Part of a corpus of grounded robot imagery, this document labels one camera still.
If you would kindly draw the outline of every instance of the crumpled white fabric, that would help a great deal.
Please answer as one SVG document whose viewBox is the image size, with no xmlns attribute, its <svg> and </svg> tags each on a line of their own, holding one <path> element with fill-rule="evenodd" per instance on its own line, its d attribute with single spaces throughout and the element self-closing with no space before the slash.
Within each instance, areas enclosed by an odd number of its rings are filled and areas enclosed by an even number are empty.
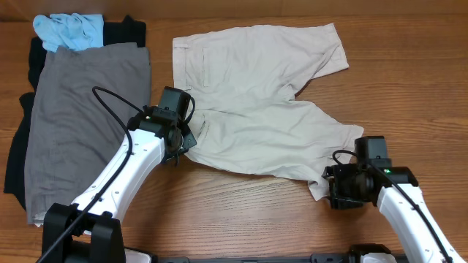
<svg viewBox="0 0 468 263">
<path fill-rule="evenodd" d="M 174 86 L 196 101 L 189 126 L 197 145 L 186 155 L 231 172 L 307 180 L 314 198 L 322 198 L 332 152 L 354 150 L 363 128 L 340 124 L 295 94 L 310 79 L 348 67 L 333 24 L 175 38 Z"/>
</svg>

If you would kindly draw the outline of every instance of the clothing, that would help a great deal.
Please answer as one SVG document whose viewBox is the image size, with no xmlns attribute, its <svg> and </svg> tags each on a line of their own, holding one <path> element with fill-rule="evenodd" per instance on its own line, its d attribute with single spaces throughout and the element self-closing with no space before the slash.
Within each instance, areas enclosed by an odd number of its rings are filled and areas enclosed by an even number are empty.
<svg viewBox="0 0 468 263">
<path fill-rule="evenodd" d="M 136 42 L 138 47 L 146 46 L 146 24 L 126 16 L 121 23 L 104 23 L 104 45 L 115 43 Z M 42 47 L 39 37 L 31 39 L 29 50 L 28 79 L 34 91 L 37 90 L 39 76 L 44 69 L 47 51 Z M 27 93 L 20 98 L 24 117 L 13 137 L 10 154 L 8 155 L 5 174 L 4 193 L 14 194 L 21 206 L 26 209 L 24 197 L 24 161 L 29 140 L 31 111 L 34 104 L 34 93 Z"/>
<path fill-rule="evenodd" d="M 50 18 L 38 15 L 33 27 L 44 42 L 47 51 L 56 52 L 59 46 L 80 51 L 102 47 L 104 20 L 102 15 L 52 14 Z"/>
<path fill-rule="evenodd" d="M 124 131 L 92 94 L 96 85 L 140 107 L 149 104 L 148 49 L 125 43 L 79 52 L 59 47 L 47 54 L 24 168 L 28 223 L 42 223 L 54 202 L 68 205 L 82 194 L 120 147 Z M 124 122 L 137 113 L 100 95 Z"/>
<path fill-rule="evenodd" d="M 189 159 L 232 172 L 307 180 L 315 199 L 331 154 L 354 149 L 359 126 L 342 125 L 311 102 L 294 101 L 305 84 L 348 67 L 333 24 L 252 26 L 173 40 L 176 88 L 197 106 Z M 349 156 L 339 157 L 348 162 Z"/>
</svg>

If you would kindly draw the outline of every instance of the dark gray fabric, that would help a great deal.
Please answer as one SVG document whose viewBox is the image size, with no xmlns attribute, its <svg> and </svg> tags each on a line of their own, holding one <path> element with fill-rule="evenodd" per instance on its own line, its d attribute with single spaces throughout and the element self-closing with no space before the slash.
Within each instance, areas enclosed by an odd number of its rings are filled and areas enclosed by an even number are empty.
<svg viewBox="0 0 468 263">
<path fill-rule="evenodd" d="M 107 88 L 142 107 L 150 102 L 151 65 L 135 43 L 73 52 L 49 52 L 31 115 L 25 163 L 28 223 L 42 223 L 48 208 L 68 205 L 99 176 L 124 131 L 94 97 Z M 137 112 L 108 94 L 104 101 L 126 123 Z"/>
</svg>

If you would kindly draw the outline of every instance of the black fabric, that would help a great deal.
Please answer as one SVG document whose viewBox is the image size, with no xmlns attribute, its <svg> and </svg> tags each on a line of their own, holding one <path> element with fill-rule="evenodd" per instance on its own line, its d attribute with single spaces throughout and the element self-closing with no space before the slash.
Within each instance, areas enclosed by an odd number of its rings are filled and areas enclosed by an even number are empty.
<svg viewBox="0 0 468 263">
<path fill-rule="evenodd" d="M 105 22 L 103 38 L 104 45 L 136 42 L 138 47 L 145 47 L 146 24 L 144 22 L 135 21 L 128 15 L 121 23 Z M 44 69 L 46 56 L 47 51 L 42 47 L 42 40 L 39 37 L 31 39 L 28 80 L 34 91 L 37 91 L 39 77 Z M 23 94 L 20 97 L 24 117 L 13 137 L 5 174 L 4 193 L 14 194 L 24 209 L 26 209 L 24 197 L 24 160 L 26 159 L 26 150 L 28 148 L 34 97 L 35 93 L 33 92 Z"/>
</svg>

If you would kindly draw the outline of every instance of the light blue fabric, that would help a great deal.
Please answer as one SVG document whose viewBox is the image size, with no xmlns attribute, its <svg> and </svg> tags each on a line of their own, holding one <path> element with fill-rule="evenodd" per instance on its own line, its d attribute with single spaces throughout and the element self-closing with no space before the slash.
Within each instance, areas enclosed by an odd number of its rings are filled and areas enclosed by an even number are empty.
<svg viewBox="0 0 468 263">
<path fill-rule="evenodd" d="M 33 27 L 48 51 L 56 52 L 59 46 L 80 51 L 104 45 L 102 15 L 52 14 L 50 18 L 38 15 Z"/>
</svg>

